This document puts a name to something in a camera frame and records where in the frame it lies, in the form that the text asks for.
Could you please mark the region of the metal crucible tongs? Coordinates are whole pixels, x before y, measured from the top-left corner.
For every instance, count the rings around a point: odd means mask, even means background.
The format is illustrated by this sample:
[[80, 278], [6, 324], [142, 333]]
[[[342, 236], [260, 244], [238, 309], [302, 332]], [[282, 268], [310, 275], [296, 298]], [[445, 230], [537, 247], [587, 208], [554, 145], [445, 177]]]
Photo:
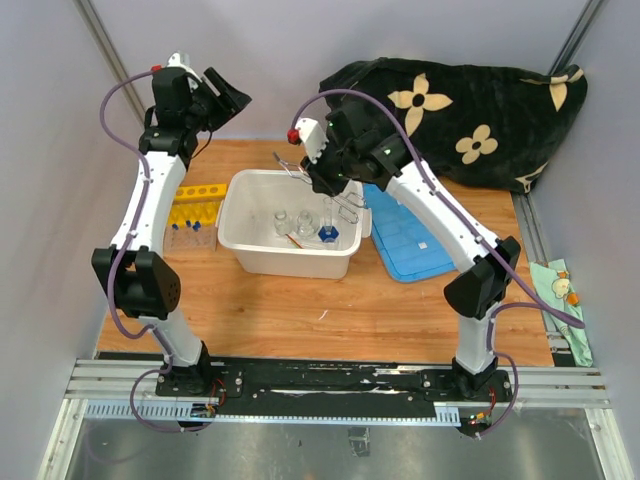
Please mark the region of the metal crucible tongs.
[[[272, 156], [290, 178], [312, 187], [311, 177], [300, 165], [284, 160], [275, 151], [272, 152]], [[346, 191], [334, 196], [325, 194], [325, 197], [338, 205], [338, 215], [350, 224], [355, 224], [360, 219], [358, 211], [366, 208], [364, 196], [357, 192]]]

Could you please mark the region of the glass graduated cylinder blue base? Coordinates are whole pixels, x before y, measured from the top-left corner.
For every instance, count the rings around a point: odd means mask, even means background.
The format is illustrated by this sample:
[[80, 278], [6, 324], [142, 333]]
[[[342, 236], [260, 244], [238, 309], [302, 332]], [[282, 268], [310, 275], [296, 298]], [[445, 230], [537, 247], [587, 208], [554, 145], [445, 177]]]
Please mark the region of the glass graduated cylinder blue base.
[[318, 230], [318, 237], [323, 243], [335, 243], [339, 237], [339, 232], [334, 224], [333, 199], [325, 197], [323, 199], [322, 221]]

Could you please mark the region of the glass flask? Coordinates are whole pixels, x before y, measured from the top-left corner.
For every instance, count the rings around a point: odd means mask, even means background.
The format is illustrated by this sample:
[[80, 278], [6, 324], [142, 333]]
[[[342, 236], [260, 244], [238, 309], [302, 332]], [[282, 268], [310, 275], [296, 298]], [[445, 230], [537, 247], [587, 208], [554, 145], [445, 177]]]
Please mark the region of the glass flask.
[[301, 210], [296, 218], [296, 233], [300, 238], [310, 238], [316, 233], [314, 216], [309, 210]]

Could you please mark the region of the small glass bottle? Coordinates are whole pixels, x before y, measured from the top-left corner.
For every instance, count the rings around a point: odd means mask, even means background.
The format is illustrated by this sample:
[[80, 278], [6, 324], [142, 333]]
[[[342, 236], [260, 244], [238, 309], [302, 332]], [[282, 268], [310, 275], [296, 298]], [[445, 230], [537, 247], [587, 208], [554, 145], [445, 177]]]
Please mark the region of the small glass bottle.
[[289, 235], [292, 231], [292, 223], [289, 214], [285, 210], [274, 213], [274, 228], [278, 236]]

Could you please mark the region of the yellow test tube rack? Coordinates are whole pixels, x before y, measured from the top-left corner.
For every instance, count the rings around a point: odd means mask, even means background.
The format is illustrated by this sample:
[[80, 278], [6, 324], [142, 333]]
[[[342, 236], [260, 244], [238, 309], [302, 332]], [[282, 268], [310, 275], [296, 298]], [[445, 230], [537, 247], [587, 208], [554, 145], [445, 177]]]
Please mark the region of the yellow test tube rack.
[[186, 226], [186, 220], [193, 224], [215, 225], [222, 202], [227, 194], [227, 184], [203, 184], [179, 187], [170, 209], [167, 227], [177, 224]]

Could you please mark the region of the white plastic bin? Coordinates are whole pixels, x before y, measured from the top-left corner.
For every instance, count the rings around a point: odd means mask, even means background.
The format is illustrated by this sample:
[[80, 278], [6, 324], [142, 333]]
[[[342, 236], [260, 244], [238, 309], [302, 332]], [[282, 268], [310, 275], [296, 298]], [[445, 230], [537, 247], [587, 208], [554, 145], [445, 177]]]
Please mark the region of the white plastic bin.
[[[344, 192], [364, 196], [363, 187], [347, 184]], [[243, 269], [249, 273], [340, 279], [347, 273], [351, 257], [361, 241], [371, 234], [371, 210], [359, 210], [360, 219], [350, 224], [338, 215], [333, 202], [334, 224], [339, 232], [335, 243], [323, 243], [318, 234], [300, 238], [296, 233], [296, 218], [301, 210], [314, 216], [316, 228], [322, 221], [323, 199], [302, 181], [290, 178], [283, 171], [243, 170], [231, 180], [218, 221], [218, 241], [229, 249]], [[298, 249], [274, 228], [274, 213], [285, 210], [292, 223], [290, 233], [304, 249]]]

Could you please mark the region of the red spatula spoon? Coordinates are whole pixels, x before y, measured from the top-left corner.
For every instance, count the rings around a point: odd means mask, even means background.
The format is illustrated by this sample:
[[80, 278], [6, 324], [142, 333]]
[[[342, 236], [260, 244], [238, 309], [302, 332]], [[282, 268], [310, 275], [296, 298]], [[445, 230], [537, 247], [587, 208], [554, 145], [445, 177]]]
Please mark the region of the red spatula spoon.
[[297, 241], [293, 236], [291, 236], [290, 234], [286, 234], [285, 237], [293, 244], [295, 245], [298, 249], [304, 249], [304, 246]]

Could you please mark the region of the clear plastic tube rack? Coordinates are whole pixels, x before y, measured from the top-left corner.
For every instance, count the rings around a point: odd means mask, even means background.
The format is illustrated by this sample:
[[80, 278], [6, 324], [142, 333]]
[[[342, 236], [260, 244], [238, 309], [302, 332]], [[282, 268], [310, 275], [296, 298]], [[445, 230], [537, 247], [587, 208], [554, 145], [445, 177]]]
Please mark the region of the clear plastic tube rack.
[[164, 254], [193, 250], [215, 251], [216, 246], [217, 228], [213, 224], [201, 225], [197, 234], [186, 226], [179, 227], [178, 231], [173, 231], [172, 226], [169, 226], [164, 233]]

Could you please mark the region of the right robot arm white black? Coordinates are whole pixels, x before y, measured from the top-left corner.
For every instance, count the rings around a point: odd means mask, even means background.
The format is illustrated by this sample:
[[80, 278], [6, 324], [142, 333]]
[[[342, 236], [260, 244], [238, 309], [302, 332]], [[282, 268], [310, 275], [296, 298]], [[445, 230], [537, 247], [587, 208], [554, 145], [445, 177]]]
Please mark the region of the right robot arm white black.
[[396, 119], [386, 131], [360, 109], [336, 111], [325, 127], [297, 117], [288, 140], [304, 146], [302, 167], [317, 193], [335, 197], [348, 181], [370, 184], [399, 201], [442, 244], [458, 276], [444, 288], [458, 315], [458, 346], [452, 360], [455, 392], [474, 400], [506, 377], [493, 346], [495, 316], [515, 277], [521, 247], [480, 224], [436, 179]]

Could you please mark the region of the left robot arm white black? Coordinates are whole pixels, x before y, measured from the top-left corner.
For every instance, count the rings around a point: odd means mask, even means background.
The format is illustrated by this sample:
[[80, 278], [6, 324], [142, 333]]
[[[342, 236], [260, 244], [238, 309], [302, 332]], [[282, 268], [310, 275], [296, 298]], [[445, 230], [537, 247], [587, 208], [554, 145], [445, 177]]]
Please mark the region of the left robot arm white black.
[[204, 342], [179, 308], [181, 281], [164, 260], [171, 207], [198, 147], [251, 101], [212, 67], [202, 76], [190, 68], [155, 67], [146, 72], [155, 103], [146, 113], [137, 144], [108, 136], [138, 159], [125, 216], [106, 248], [97, 248], [92, 268], [120, 333], [132, 340], [154, 337], [163, 352], [157, 394], [201, 396], [211, 392], [214, 369]]

